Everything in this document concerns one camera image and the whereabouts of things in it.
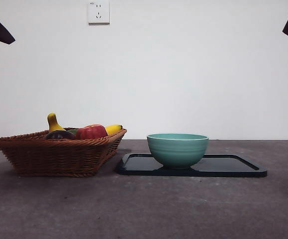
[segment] gray floor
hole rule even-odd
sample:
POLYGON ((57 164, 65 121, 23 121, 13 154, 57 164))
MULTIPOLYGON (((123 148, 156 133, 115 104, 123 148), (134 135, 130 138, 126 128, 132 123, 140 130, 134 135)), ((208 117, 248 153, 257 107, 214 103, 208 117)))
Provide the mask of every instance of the gray floor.
POLYGON ((123 140, 94 177, 17 177, 0 152, 0 239, 288 239, 288 141, 212 140, 268 169, 264 178, 124 176, 123 140))

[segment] ceramic bowl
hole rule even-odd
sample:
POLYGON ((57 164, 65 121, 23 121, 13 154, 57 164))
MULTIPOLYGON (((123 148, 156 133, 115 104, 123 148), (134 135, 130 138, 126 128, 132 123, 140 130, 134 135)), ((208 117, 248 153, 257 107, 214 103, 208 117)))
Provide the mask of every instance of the ceramic bowl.
POLYGON ((198 163, 208 145, 208 137, 186 133, 158 133, 147 136, 152 156, 166 168, 185 169, 198 163))

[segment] bowl rim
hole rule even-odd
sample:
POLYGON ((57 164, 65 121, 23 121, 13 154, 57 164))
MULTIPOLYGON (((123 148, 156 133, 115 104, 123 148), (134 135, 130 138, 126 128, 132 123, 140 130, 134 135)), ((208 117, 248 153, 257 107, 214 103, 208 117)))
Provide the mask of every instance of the bowl rim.
POLYGON ((175 141, 198 141, 198 140, 206 140, 209 139, 208 136, 194 133, 153 133, 146 136, 147 138, 160 139, 160 140, 175 140, 175 141), (194 136, 202 136, 203 138, 195 138, 195 139, 175 139, 175 138, 158 138, 154 137, 154 135, 158 134, 185 134, 185 135, 194 135, 194 136))

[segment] wall socket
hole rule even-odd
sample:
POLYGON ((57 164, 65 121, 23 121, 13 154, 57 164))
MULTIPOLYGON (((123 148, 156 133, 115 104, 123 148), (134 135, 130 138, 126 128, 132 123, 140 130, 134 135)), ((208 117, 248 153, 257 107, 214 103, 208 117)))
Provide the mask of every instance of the wall socket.
POLYGON ((109 24, 109 1, 95 0, 88 4, 89 25, 109 24))

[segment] purple eggplant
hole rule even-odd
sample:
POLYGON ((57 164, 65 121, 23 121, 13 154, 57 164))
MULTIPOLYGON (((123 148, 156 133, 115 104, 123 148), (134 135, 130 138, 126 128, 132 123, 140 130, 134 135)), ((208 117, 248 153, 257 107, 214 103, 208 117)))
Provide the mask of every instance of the purple eggplant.
POLYGON ((66 130, 55 130, 55 131, 49 132, 45 136, 45 139, 63 139, 63 138, 75 139, 75 136, 74 134, 66 130))

